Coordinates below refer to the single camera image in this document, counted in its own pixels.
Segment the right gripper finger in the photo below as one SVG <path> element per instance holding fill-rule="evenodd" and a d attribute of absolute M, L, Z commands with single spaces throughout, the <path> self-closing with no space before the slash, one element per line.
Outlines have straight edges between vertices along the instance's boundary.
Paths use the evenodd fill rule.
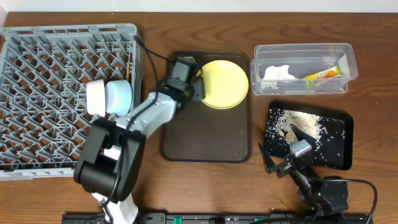
<path fill-rule="evenodd" d="M 298 127 L 296 127 L 296 125 L 290 124 L 290 128 L 292 129 L 292 131 L 295 134 L 295 136 L 298 139 L 298 141 L 303 141 L 303 140 L 308 141 L 309 140 L 310 136 L 307 133 L 303 132 Z"/>
<path fill-rule="evenodd" d="M 273 173 L 274 167 L 275 167 L 274 161 L 270 157 L 267 149 L 261 143 L 258 143 L 258 146 L 259 146 L 260 152 L 262 154 L 266 173 L 268 173 L 268 174 Z"/>

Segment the food scraps rice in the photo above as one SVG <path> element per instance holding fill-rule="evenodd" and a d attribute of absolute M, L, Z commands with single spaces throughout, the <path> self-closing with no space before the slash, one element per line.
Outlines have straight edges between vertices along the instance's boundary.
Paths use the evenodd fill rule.
<path fill-rule="evenodd" d="M 272 156 L 286 157 L 290 146 L 298 142 L 290 124 L 315 139 L 316 162 L 343 163 L 345 124 L 341 120 L 299 111 L 271 108 L 265 145 Z"/>

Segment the yellow plate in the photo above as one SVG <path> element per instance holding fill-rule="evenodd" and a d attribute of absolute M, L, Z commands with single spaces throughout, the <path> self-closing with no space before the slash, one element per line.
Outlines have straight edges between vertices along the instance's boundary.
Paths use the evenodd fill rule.
<path fill-rule="evenodd" d="M 245 71 L 236 63 L 214 60 L 206 63 L 196 77 L 204 81 L 205 97 L 202 102 L 210 108 L 226 110 L 242 102 L 249 90 Z"/>

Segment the snack wrapper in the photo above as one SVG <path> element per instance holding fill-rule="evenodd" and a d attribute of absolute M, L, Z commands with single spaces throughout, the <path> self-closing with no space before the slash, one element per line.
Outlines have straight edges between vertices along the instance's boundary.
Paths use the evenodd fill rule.
<path fill-rule="evenodd" d="M 315 88 L 316 86 L 319 86 L 325 82 L 327 82 L 327 79 L 331 78 L 338 78 L 342 75 L 343 73 L 341 72 L 339 66 L 335 65 L 334 67 L 328 68 L 324 71 L 320 71 L 311 75 L 307 75 L 305 79 L 305 86 L 308 89 Z"/>

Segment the white napkin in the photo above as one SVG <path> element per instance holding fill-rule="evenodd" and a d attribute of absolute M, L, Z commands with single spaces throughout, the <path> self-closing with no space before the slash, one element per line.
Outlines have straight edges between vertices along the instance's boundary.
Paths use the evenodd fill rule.
<path fill-rule="evenodd" d="M 261 86 L 278 90 L 278 83 L 282 83 L 285 80 L 296 80 L 297 78 L 289 73 L 289 67 L 289 65 L 267 67 Z"/>

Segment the wooden chopstick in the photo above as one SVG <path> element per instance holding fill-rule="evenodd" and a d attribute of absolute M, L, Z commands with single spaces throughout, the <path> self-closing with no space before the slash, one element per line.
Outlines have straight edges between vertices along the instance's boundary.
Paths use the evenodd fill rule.
<path fill-rule="evenodd" d="M 129 79 L 130 79 L 130 64 L 127 63 L 127 66 L 126 66 L 126 80 L 129 81 Z"/>

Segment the light blue bowl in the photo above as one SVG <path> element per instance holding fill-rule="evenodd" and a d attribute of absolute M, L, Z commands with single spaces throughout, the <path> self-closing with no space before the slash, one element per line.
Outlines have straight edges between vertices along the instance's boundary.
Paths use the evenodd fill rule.
<path fill-rule="evenodd" d="M 127 115 L 132 103 L 132 88 L 127 80 L 110 81 L 105 85 L 105 109 L 108 114 Z"/>

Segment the pink bowl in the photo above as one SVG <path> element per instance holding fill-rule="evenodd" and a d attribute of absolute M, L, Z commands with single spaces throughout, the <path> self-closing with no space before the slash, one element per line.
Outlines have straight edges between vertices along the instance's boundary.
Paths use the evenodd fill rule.
<path fill-rule="evenodd" d="M 87 112 L 90 115 L 105 117 L 105 89 L 104 81 L 96 80 L 86 84 Z"/>

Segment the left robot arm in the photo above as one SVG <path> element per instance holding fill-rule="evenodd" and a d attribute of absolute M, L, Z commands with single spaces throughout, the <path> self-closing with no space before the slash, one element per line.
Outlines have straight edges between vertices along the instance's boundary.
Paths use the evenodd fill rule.
<path fill-rule="evenodd" d="M 73 174 L 100 204 L 103 223 L 134 223 L 138 214 L 131 191 L 138 178 L 144 144 L 190 100 L 205 97 L 201 76 L 193 80 L 169 78 L 131 110 L 132 87 L 127 80 L 87 83 L 88 112 L 98 114 L 83 144 Z"/>

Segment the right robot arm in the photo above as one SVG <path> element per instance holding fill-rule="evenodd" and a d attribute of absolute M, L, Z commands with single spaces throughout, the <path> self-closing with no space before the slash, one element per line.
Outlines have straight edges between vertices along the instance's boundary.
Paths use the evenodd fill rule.
<path fill-rule="evenodd" d="M 295 182 L 304 202 L 316 217 L 341 213 L 348 209 L 348 184 L 341 177 L 317 177 L 311 165 L 315 159 L 316 139 L 291 124 L 298 142 L 290 146 L 290 154 L 275 164 L 267 149 L 259 145 L 265 171 L 278 178 L 290 176 Z"/>

